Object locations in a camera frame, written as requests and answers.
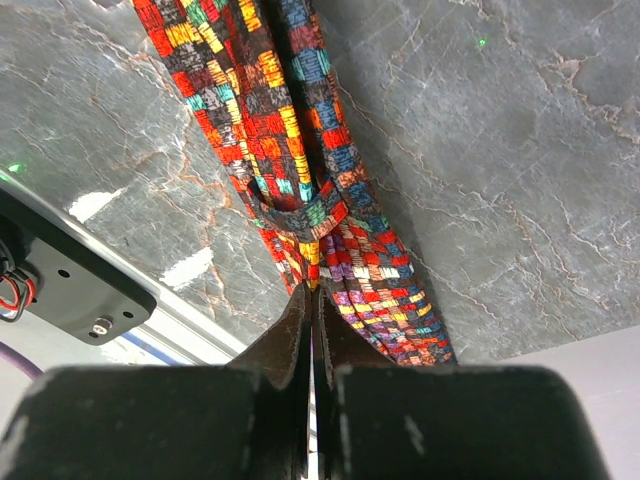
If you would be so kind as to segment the multicolour patchwork tie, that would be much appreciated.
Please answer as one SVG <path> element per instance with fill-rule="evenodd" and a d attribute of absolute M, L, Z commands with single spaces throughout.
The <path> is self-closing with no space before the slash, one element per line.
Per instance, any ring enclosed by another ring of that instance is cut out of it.
<path fill-rule="evenodd" d="M 134 10 L 287 289 L 323 291 L 398 364 L 454 363 L 376 199 L 312 4 L 165 0 Z"/>

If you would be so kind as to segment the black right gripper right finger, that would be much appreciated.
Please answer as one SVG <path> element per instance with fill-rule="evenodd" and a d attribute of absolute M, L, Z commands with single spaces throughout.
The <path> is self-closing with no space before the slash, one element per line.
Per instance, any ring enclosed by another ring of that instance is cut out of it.
<path fill-rule="evenodd" d="M 606 479 L 574 391 L 538 366 L 402 367 L 315 295 L 323 479 Z"/>

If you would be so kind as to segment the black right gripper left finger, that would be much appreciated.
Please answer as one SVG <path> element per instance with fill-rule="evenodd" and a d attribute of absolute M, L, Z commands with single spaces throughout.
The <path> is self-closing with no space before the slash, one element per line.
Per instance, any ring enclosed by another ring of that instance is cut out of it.
<path fill-rule="evenodd" d="M 216 366 L 67 367 L 26 392 L 5 479 L 299 479 L 308 469 L 312 295 Z"/>

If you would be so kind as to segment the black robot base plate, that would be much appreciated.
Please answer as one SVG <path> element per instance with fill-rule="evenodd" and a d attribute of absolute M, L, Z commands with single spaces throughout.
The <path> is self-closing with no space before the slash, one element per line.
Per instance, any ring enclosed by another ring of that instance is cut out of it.
<path fill-rule="evenodd" d="M 32 313 L 89 345 L 104 345 L 150 319 L 145 286 L 34 207 L 1 191 L 1 321 Z"/>

